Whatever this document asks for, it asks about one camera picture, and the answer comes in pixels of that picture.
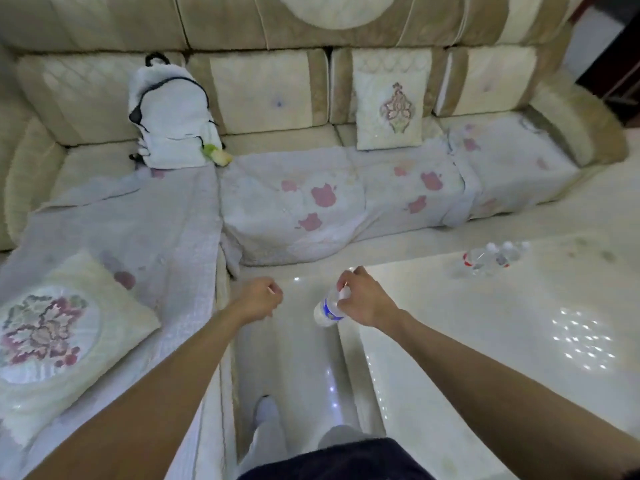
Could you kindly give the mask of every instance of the forearm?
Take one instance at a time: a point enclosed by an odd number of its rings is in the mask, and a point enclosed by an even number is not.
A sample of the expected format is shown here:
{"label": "forearm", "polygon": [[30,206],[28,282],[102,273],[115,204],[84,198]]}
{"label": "forearm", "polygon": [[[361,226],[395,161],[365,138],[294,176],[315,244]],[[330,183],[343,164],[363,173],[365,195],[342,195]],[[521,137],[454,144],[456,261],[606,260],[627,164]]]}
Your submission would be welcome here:
{"label": "forearm", "polygon": [[164,479],[240,323],[233,308],[219,312],[64,441],[28,480]]}
{"label": "forearm", "polygon": [[640,444],[631,436],[409,313],[395,314],[381,330],[519,478],[620,480],[640,467]]}

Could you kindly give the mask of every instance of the person's right arm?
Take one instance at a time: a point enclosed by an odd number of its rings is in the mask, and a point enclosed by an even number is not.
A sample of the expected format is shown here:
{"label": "person's right arm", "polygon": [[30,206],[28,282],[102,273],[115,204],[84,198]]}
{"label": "person's right arm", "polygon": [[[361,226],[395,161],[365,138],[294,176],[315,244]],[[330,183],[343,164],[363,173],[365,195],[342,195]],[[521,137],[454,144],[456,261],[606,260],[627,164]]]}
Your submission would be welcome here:
{"label": "person's right arm", "polygon": [[395,340],[475,434],[522,480],[621,480],[640,468],[640,442],[540,383],[398,309],[363,267],[345,271],[339,307]]}

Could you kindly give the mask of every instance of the dark shirt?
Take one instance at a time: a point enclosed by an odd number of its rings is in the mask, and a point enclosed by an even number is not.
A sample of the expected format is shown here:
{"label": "dark shirt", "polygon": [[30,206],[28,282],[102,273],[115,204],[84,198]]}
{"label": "dark shirt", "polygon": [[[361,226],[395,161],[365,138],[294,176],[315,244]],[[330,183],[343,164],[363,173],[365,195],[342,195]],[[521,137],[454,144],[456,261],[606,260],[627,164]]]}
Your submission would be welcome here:
{"label": "dark shirt", "polygon": [[[390,438],[332,446],[254,468],[238,480],[434,480]],[[640,471],[623,480],[640,480]]]}

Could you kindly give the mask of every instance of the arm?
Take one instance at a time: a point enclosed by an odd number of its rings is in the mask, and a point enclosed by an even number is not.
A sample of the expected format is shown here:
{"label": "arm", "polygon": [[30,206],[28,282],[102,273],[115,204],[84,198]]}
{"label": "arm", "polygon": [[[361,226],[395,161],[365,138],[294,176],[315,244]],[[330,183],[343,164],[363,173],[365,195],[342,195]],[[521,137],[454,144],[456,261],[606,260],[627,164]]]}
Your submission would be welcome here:
{"label": "arm", "polygon": [[231,339],[282,302],[270,278],[240,296],[133,387],[76,430],[27,480],[163,480]]}
{"label": "arm", "polygon": [[640,443],[538,382],[398,309],[363,267],[345,271],[340,309],[395,340],[469,427],[523,480],[621,480],[640,468]]}

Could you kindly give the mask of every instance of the hand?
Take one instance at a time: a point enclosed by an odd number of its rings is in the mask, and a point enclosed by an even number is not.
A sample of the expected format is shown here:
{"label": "hand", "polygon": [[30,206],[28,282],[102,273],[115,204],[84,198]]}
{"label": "hand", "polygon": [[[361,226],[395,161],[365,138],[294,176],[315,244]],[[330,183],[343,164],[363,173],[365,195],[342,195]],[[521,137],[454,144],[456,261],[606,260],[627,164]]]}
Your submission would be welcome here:
{"label": "hand", "polygon": [[284,294],[273,278],[254,278],[246,282],[228,308],[241,325],[273,316]]}
{"label": "hand", "polygon": [[348,285],[351,297],[341,299],[338,308],[361,325],[380,329],[398,310],[394,301],[363,266],[355,272],[345,271],[338,280],[338,290]]}

